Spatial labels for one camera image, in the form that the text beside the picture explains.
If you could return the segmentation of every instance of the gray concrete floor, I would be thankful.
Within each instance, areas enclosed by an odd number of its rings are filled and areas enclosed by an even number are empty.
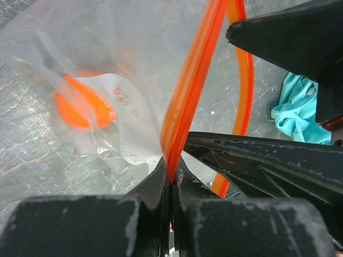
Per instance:
[[[19,11],[35,0],[1,0],[0,29]],[[181,38],[191,40],[207,0],[147,0],[145,6],[155,6],[168,24],[163,9],[173,5],[177,20],[173,29],[162,31],[164,42],[177,45],[178,54],[165,47],[168,65],[154,63],[156,74],[147,81],[163,88],[156,114],[162,122],[177,76],[188,51]],[[247,0],[248,17],[281,10],[300,0]],[[204,87],[191,130],[230,134],[235,120],[239,81],[234,47],[227,43],[222,28],[210,72]],[[248,135],[252,137],[287,139],[271,121],[270,111],[277,105],[281,82],[286,71],[259,58],[255,63],[255,94]],[[0,62],[0,231],[15,206],[24,198],[42,194],[124,194],[139,181],[129,172],[117,173],[102,160],[80,157],[68,141],[61,141],[50,126],[49,102],[34,85]],[[204,183],[215,173],[203,164],[184,155],[191,171]]]

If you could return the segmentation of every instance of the clear plastic bag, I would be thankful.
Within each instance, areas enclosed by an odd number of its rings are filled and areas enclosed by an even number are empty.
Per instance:
[[[137,8],[114,0],[37,1],[1,32],[0,56],[50,94],[51,124],[80,155],[117,172],[145,166],[144,177],[162,153],[160,124],[141,83],[153,38],[130,19]]]

